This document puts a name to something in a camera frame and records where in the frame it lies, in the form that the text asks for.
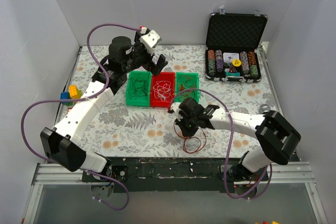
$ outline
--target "red string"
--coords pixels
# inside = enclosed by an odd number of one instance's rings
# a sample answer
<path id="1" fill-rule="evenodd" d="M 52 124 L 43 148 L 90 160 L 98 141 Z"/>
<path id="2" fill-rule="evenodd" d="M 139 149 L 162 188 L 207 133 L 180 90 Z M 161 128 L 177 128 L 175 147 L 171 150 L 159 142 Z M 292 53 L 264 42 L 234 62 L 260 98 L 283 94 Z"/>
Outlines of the red string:
<path id="1" fill-rule="evenodd" d="M 201 141 L 198 137 L 196 137 L 196 136 L 192 136 L 192 137 L 182 137 L 182 136 L 180 136 L 180 135 L 177 133 L 177 131 L 176 131 L 175 124 L 174 124 L 174 131 L 175 131 L 175 133 L 176 133 L 177 136 L 179 136 L 180 138 L 183 138 L 183 140 L 184 140 L 184 142 L 183 142 L 183 151 L 184 151 L 184 152 L 189 153 L 189 154 L 193 154 L 193 153 L 199 152 L 201 149 L 203 149 L 203 148 L 205 147 L 205 144 L 206 144 L 206 135 L 205 135 L 205 133 L 204 133 L 204 131 L 203 131 L 202 129 L 201 129 L 201 131 L 203 132 L 204 139 L 205 139 L 205 142 L 204 142 L 203 146 L 202 146 L 202 141 Z M 193 151 L 193 152 L 189 152 L 189 151 L 187 150 L 186 146 L 185 146 L 185 143 L 186 143 L 187 140 L 189 140 L 189 139 L 193 139 L 193 138 L 197 139 L 197 140 L 200 142 L 200 145 L 199 145 L 199 147 L 198 147 L 195 151 Z"/>

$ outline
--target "metal bracket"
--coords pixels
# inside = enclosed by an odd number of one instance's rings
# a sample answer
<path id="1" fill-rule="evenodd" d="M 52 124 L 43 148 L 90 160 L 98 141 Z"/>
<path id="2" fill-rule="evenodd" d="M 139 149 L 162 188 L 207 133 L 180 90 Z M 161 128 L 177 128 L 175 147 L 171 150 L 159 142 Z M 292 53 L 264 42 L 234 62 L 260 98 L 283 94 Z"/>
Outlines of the metal bracket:
<path id="1" fill-rule="evenodd" d="M 225 8 L 224 6 L 219 7 L 219 14 L 225 14 Z"/>

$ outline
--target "tabletop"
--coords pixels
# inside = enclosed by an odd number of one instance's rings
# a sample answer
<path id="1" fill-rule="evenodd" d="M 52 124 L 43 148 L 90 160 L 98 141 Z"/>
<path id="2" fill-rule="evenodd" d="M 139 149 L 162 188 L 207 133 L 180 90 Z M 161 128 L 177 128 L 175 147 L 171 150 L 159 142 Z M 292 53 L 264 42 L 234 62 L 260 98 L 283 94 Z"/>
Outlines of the tabletop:
<path id="1" fill-rule="evenodd" d="M 108 55 L 108 46 L 92 46 L 92 51 L 100 60 Z M 230 111 L 258 114 L 258 108 L 266 103 L 275 110 L 276 102 L 268 82 L 265 67 L 259 52 L 256 51 L 262 79 L 259 83 L 208 81 L 205 78 L 205 46 L 157 46 L 155 54 L 166 56 L 168 65 L 165 72 L 197 72 L 200 89 L 211 92 L 220 98 Z M 85 91 L 92 75 L 97 71 L 88 48 L 83 47 L 73 74 L 71 84 Z M 183 139 L 173 130 L 174 115 L 167 108 L 126 106 L 124 84 L 116 95 L 98 112 L 86 129 L 79 144 L 86 151 L 104 156 L 119 157 L 225 157 L 229 140 L 228 131 L 204 130 L 207 143 L 194 154 L 183 151 Z M 202 94 L 199 103 L 218 104 L 213 98 Z M 67 107 L 62 106 L 61 117 Z M 196 133 L 202 141 L 201 131 Z M 199 145 L 197 140 L 188 140 L 189 151 Z M 246 151 L 259 146 L 255 138 L 234 134 L 230 157 L 241 157 Z"/>

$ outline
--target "yellow block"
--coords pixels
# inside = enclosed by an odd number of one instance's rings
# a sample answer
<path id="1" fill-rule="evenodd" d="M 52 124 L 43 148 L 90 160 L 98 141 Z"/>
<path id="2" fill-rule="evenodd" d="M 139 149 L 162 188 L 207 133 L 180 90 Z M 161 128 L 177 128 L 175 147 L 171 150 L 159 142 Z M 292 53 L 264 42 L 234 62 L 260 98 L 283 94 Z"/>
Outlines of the yellow block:
<path id="1" fill-rule="evenodd" d="M 79 99 L 82 96 L 82 91 L 77 89 L 76 85 L 69 86 L 69 93 L 71 99 Z"/>

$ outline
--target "plastic bin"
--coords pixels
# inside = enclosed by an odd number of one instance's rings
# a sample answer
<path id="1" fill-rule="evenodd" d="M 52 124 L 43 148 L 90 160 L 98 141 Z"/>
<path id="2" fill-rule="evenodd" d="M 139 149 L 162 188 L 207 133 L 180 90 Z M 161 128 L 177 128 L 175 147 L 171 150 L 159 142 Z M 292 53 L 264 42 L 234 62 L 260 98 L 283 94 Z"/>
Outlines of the plastic bin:
<path id="1" fill-rule="evenodd" d="M 126 105 L 149 107 L 151 81 L 150 72 L 130 72 L 126 89 Z"/>
<path id="2" fill-rule="evenodd" d="M 151 100 L 150 100 L 151 107 L 168 107 L 174 96 L 175 96 L 174 72 L 161 72 L 158 76 L 152 77 Z"/>
<path id="3" fill-rule="evenodd" d="M 198 73 L 181 73 L 177 72 L 175 76 L 175 94 L 178 94 L 184 89 L 196 88 L 199 89 Z M 183 102 L 186 98 L 192 97 L 196 102 L 200 101 L 199 91 L 185 92 L 175 98 L 175 102 Z"/>

